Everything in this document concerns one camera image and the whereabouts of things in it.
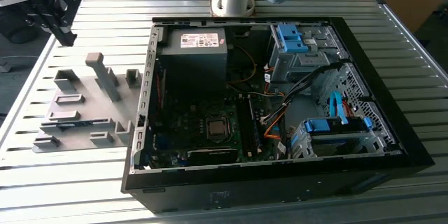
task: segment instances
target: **motherboard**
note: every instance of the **motherboard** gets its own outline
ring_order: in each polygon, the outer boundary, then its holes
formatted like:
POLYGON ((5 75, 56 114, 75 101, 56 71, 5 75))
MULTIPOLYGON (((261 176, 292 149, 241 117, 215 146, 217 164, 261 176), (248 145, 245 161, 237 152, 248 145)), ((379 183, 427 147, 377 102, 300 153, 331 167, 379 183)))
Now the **motherboard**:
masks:
POLYGON ((232 94, 189 101, 167 95, 156 121, 152 165, 183 167, 272 160, 275 143, 259 132, 265 103, 260 95, 232 94))

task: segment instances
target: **gray plastic block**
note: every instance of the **gray plastic block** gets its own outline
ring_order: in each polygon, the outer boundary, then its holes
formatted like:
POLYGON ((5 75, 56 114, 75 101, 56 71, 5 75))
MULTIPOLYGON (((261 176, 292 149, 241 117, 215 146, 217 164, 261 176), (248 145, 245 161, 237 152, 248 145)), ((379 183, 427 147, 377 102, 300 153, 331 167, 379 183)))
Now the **gray plastic block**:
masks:
POLYGON ((111 134, 105 132, 92 132, 89 140, 95 145, 105 145, 113 142, 113 138, 111 134))
POLYGON ((83 103, 84 96, 81 94, 65 94, 56 96, 55 103, 59 105, 83 103))
POLYGON ((56 148, 60 143, 59 139, 49 135, 36 138, 33 142, 39 148, 56 148))
POLYGON ((53 82, 63 92, 76 90, 72 84, 76 80, 79 80, 79 78, 71 69, 59 70, 53 78, 53 82))
POLYGON ((56 125, 41 125, 40 129, 43 132, 45 132, 45 134, 55 134, 57 132, 63 132, 56 125))
POLYGON ((47 115, 77 111, 80 118, 69 121, 52 121, 47 117, 40 126, 41 131, 39 131, 37 138, 51 135, 60 141, 60 145, 57 147, 51 145, 37 147, 35 145, 35 152, 60 152, 127 146, 129 121, 132 122, 131 134, 133 132, 140 88, 129 88, 125 75, 117 74, 116 89, 121 94, 121 100, 111 102, 105 90, 99 87, 95 79, 96 76, 88 76, 72 81, 75 91, 63 93, 57 89, 47 115), (89 140, 92 132, 108 132, 113 142, 103 145, 93 144, 89 140))
POLYGON ((77 120, 80 114, 77 111, 63 111, 63 112, 49 112, 48 120, 51 121, 64 121, 64 120, 77 120))
POLYGON ((99 82, 101 84, 101 87, 105 90, 111 100, 116 102, 116 101, 120 101, 121 99, 119 90, 115 85, 116 79, 111 78, 111 75, 113 75, 113 73, 111 70, 108 71, 105 69, 103 65, 103 59, 104 59, 104 56, 100 52, 91 52, 87 54, 85 65, 93 68, 96 76, 99 77, 99 82))
POLYGON ((117 122, 116 127, 115 127, 115 134, 120 138, 120 141, 123 142, 123 144, 127 144, 129 142, 132 133, 133 133, 132 121, 128 122, 128 127, 125 127, 125 129, 123 128, 121 123, 117 122))
POLYGON ((129 88, 137 88, 141 86, 141 74, 139 69, 128 69, 125 71, 127 83, 129 88))

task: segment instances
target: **wire bundle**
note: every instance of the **wire bundle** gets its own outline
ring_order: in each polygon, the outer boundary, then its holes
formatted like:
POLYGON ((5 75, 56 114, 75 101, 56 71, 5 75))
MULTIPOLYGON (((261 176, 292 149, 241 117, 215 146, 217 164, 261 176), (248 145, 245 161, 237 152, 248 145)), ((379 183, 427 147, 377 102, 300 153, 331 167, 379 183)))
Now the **wire bundle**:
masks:
POLYGON ((296 94, 299 94, 303 90, 305 90, 315 78, 320 75, 320 73, 331 70, 331 69, 337 69, 343 66, 344 62, 336 62, 332 63, 327 66, 321 66, 319 67, 313 72, 311 72, 309 74, 307 74, 305 77, 303 77, 300 79, 300 81, 296 82, 296 84, 293 84, 292 88, 289 89, 289 91, 287 92, 287 94, 284 95, 283 99, 281 99, 281 104, 279 106, 279 108, 265 117, 261 119, 261 123, 267 123, 271 119, 273 119, 276 117, 276 119, 273 120, 273 122, 269 124, 268 129, 264 132, 264 137, 271 137, 275 139, 280 139, 279 136, 271 135, 269 131, 273 127, 273 125, 279 122, 280 118, 284 116, 287 108, 292 102, 292 98, 296 94))

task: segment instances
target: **blue plastic clip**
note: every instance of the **blue plastic clip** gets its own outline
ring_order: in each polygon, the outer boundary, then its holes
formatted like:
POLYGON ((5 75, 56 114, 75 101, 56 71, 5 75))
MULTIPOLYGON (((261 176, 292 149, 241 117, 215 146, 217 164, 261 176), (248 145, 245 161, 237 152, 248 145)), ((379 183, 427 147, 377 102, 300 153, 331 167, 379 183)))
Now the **blue plastic clip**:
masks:
POLYGON ((313 131, 313 128, 311 128, 309 122, 305 122, 305 128, 307 128, 307 132, 313 131))
POLYGON ((329 116, 336 116, 335 100, 336 100, 336 106, 337 106, 337 116, 340 117, 343 124, 348 124, 344 107, 343 107, 343 95, 337 91, 332 91, 331 96, 329 96, 329 116))
POLYGON ((297 140, 299 140, 299 134, 295 135, 292 142, 291 142, 291 146, 293 146, 297 140))
POLYGON ((373 128, 373 123, 369 117, 364 118, 364 124, 369 130, 373 128))
POLYGON ((277 25, 277 30, 285 52, 308 52, 308 46, 301 41, 301 33, 296 25, 280 24, 277 25))

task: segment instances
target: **power supply label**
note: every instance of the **power supply label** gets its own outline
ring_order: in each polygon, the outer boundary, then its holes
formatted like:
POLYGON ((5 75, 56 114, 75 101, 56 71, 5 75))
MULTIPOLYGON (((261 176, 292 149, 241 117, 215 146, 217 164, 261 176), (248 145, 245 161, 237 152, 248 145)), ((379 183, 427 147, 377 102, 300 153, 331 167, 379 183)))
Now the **power supply label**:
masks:
POLYGON ((217 34, 183 34, 180 47, 219 47, 217 34))

